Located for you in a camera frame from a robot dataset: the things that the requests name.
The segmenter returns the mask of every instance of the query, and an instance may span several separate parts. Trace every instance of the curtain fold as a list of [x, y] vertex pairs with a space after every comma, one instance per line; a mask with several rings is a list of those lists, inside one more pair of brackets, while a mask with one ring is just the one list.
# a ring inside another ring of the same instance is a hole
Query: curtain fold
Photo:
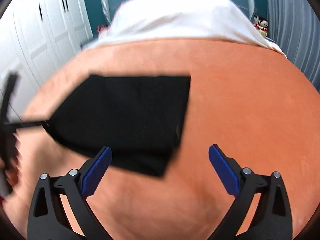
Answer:
[[307, 0], [268, 0], [269, 37], [320, 92], [320, 21]]

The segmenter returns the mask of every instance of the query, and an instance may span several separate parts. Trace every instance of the wardrobe handle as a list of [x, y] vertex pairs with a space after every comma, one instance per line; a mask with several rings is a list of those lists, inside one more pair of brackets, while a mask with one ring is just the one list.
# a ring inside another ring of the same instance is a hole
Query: wardrobe handle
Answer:
[[43, 21], [40, 3], [39, 3], [39, 12], [40, 12], [41, 21]]
[[64, 10], [64, 12], [66, 12], [66, 8], [65, 8], [65, 6], [64, 6], [64, 1], [62, 0], [62, 5], [63, 5], [63, 10]]
[[66, 6], [67, 6], [67, 11], [69, 11], [69, 6], [68, 6], [67, 0], [66, 0]]

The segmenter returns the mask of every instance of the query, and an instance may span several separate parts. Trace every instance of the hand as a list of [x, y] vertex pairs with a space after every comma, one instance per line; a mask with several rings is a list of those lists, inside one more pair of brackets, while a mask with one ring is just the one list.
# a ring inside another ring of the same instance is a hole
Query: hand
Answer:
[[[18, 183], [18, 158], [11, 158], [12, 167], [9, 170], [6, 170], [4, 173], [7, 177], [9, 184], [14, 187]], [[0, 158], [0, 169], [4, 168], [4, 161]]]

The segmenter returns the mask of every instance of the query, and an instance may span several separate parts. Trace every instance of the folded black clothing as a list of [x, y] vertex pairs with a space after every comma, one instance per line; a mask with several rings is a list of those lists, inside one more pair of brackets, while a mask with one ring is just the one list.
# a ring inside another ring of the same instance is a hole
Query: folded black clothing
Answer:
[[179, 146], [189, 76], [91, 75], [54, 112], [49, 134], [90, 158], [103, 146], [112, 165], [162, 176]]

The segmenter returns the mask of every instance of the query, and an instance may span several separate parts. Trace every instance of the orange blanket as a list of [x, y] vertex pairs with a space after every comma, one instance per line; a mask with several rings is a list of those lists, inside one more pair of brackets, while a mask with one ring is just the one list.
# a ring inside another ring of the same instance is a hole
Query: orange blanket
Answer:
[[[47, 118], [90, 73], [191, 74], [181, 147], [163, 179], [110, 167], [88, 203], [115, 240], [204, 240], [233, 202], [208, 159], [213, 143], [255, 173], [279, 171], [296, 235], [320, 201], [320, 96], [275, 51], [211, 40], [159, 40], [99, 47], [75, 57], [38, 92], [25, 118]], [[65, 175], [85, 158], [42, 128], [19, 131], [20, 182], [5, 210], [26, 234], [39, 176]], [[64, 201], [73, 228], [79, 231]], [[246, 230], [257, 199], [240, 231]]]

